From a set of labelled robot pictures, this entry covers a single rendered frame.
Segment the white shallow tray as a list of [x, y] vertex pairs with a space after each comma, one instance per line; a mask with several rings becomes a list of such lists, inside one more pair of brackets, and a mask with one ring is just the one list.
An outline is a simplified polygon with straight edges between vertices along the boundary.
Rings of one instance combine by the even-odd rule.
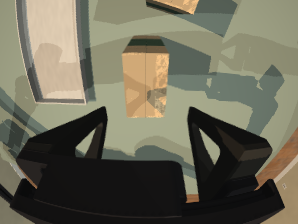
[[15, 9], [35, 103], [87, 105], [80, 0], [15, 0]]

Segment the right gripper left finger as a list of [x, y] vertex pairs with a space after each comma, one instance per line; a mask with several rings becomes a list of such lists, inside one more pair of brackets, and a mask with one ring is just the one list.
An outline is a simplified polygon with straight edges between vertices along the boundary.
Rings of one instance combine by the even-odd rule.
[[85, 116], [29, 138], [23, 148], [76, 157], [77, 145], [96, 128], [84, 158], [101, 159], [107, 122], [106, 107], [102, 106]]

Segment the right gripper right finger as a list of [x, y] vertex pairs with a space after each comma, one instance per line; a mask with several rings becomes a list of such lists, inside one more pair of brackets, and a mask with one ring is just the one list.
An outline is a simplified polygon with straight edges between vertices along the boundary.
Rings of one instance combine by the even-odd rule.
[[[267, 139], [191, 106], [187, 123], [199, 201], [211, 200], [229, 180], [255, 175], [272, 154], [273, 149]], [[220, 149], [215, 165], [199, 128]]]

